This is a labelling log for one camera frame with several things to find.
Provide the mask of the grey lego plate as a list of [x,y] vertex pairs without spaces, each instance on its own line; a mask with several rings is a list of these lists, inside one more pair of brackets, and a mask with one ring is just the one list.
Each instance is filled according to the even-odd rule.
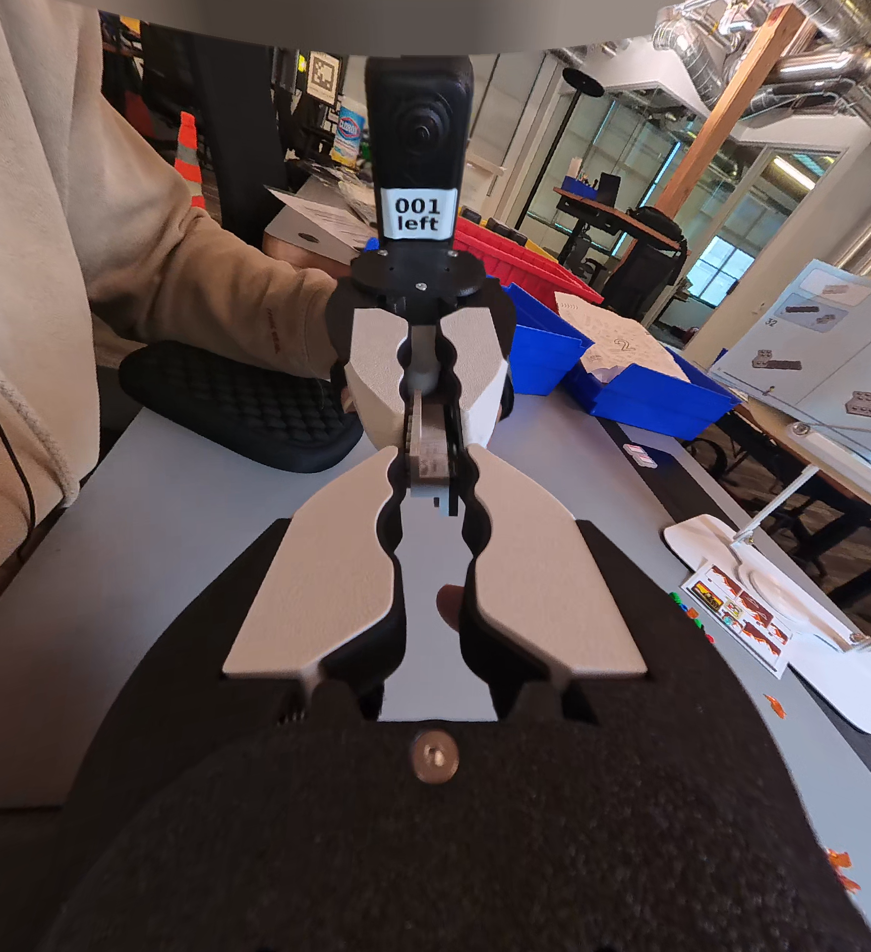
[[418,388],[412,393],[406,417],[405,456],[410,496],[428,500],[443,516],[456,517],[458,494],[445,409]]

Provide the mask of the loose paper sheets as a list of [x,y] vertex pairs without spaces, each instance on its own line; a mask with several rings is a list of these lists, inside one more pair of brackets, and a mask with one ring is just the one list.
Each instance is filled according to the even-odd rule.
[[363,250],[367,244],[377,240],[375,229],[369,227],[348,208],[335,208],[321,204],[272,186],[267,186],[266,190],[323,232],[327,232],[357,251]]

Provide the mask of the pile of lego pieces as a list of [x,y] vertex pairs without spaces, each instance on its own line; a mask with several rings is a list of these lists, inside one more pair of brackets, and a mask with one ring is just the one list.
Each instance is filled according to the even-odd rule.
[[679,609],[691,620],[691,623],[703,633],[703,636],[706,638],[706,640],[714,645],[715,638],[705,629],[698,610],[684,601],[679,593],[671,591],[668,594],[672,601],[674,601],[674,603],[679,607]]

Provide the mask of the black wrist rest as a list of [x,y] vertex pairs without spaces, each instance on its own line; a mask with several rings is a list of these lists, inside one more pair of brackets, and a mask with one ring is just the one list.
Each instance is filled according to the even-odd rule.
[[118,382],[145,409],[275,470],[328,470],[363,436],[329,382],[178,342],[132,352],[120,363]]

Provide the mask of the white book stand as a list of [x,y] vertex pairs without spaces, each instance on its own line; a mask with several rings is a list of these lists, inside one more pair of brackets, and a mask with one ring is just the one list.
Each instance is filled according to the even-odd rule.
[[820,467],[810,462],[788,487],[736,530],[718,517],[701,514],[679,521],[661,534],[691,574],[703,561],[713,561],[732,570],[745,588],[784,618],[794,634],[787,667],[854,727],[871,734],[871,636],[833,615],[762,554],[753,540],[766,517],[775,514],[819,472]]

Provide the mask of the red plastic bin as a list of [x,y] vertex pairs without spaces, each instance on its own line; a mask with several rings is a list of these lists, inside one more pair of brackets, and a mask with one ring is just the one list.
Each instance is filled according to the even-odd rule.
[[462,216],[456,219],[454,247],[478,258],[502,286],[513,284],[553,311],[558,310],[557,293],[595,305],[603,302],[598,292],[554,260]]

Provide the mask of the white numbered paper bag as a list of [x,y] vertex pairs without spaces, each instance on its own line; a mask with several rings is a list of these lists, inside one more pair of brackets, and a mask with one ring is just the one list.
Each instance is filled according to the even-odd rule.
[[559,316],[591,340],[580,363],[599,383],[610,383],[631,365],[689,381],[670,351],[638,322],[566,292],[556,292],[555,300]]

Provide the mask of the orange lego pieces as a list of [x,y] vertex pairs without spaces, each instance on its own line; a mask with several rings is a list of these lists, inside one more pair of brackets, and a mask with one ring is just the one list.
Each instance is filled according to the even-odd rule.
[[851,895],[860,892],[862,887],[848,875],[848,870],[853,865],[848,852],[836,851],[831,848],[826,848],[824,852],[836,879],[846,892]]

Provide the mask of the person's beige hoodie torso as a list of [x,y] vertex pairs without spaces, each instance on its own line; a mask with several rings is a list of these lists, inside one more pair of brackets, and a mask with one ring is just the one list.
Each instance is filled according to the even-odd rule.
[[0,2],[0,572],[74,501],[96,462],[93,317],[77,238],[95,204],[100,94],[96,13]]

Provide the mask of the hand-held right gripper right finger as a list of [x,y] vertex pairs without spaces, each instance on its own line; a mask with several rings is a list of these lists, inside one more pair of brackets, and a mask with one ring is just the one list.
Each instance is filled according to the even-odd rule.
[[643,677],[643,657],[572,513],[489,449],[466,452],[477,474],[465,513],[489,524],[488,540],[474,544],[481,619],[551,678]]

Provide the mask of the blue plastic bin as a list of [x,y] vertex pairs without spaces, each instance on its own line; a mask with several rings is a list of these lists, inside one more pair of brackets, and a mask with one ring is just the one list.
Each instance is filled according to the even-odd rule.
[[516,284],[503,286],[502,290],[516,311],[509,358],[514,393],[548,396],[593,341]]
[[688,376],[687,383],[631,365],[603,385],[579,361],[562,386],[587,415],[690,441],[737,408],[740,399],[670,353]]

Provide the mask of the disinfecting wipes canister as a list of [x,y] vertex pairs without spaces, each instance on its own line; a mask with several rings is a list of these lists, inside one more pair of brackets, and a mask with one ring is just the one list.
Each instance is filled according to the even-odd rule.
[[344,97],[337,111],[334,142],[331,149],[332,161],[350,170],[357,167],[366,125],[366,107],[358,101]]

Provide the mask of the black white marker tag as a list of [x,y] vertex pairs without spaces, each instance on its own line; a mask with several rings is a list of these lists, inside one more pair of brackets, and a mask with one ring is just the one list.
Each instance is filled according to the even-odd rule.
[[333,107],[337,98],[342,61],[333,54],[310,51],[306,69],[306,93]]

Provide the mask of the lego instruction booklet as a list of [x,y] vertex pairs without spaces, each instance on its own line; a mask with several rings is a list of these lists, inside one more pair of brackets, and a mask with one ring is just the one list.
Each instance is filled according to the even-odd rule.
[[810,262],[709,374],[871,465],[871,278]]

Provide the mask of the orange traffic cone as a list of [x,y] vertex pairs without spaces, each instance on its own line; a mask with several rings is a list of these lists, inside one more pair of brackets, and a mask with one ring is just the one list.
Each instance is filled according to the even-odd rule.
[[198,159],[198,134],[195,118],[191,113],[179,113],[176,156],[174,168],[189,189],[191,206],[206,208],[203,194],[203,179]]

